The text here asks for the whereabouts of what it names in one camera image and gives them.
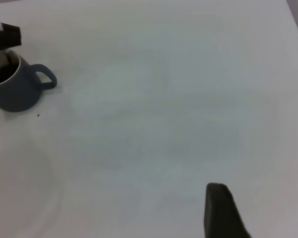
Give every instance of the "white surface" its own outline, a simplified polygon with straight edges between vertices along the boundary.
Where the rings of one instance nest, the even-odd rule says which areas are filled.
[[[59,79],[0,110],[0,238],[201,238],[209,182],[254,238],[298,238],[285,0],[23,0],[0,21]]]

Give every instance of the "dark liquid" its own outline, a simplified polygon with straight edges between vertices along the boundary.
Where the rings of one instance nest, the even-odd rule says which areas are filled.
[[[8,64],[0,68],[0,83],[5,82],[8,78],[10,78],[18,69],[19,64],[13,63]]]

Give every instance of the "blue mug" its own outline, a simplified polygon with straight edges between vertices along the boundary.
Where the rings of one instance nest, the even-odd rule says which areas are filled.
[[[42,83],[36,72],[47,75],[51,82]],[[43,90],[56,87],[56,76],[44,65],[29,65],[13,51],[0,52],[0,108],[21,112],[34,106]]]

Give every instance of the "mug handle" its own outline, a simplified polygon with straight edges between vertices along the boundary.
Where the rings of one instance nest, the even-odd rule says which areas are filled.
[[[31,73],[41,72],[41,73],[44,73],[46,76],[48,76],[50,78],[50,80],[52,82],[41,83],[42,90],[55,88],[56,85],[58,84],[58,80],[57,80],[56,76],[45,65],[42,65],[42,64],[39,64],[39,63],[30,65],[26,69],[25,72],[27,74],[28,73],[31,74]]]

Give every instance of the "mug rim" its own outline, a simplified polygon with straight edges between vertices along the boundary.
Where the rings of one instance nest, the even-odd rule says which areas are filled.
[[[12,77],[14,77],[15,74],[19,71],[19,69],[20,69],[20,67],[21,67],[21,56],[20,56],[17,52],[15,52],[15,51],[11,51],[11,52],[13,52],[14,54],[16,54],[16,55],[18,56],[18,59],[19,59],[19,65],[18,65],[18,68],[16,69],[16,71],[13,73],[13,75],[12,75],[10,78],[6,79],[5,81],[1,82],[0,84],[3,84],[3,83],[5,83],[5,82],[7,82],[8,80],[10,80]]]

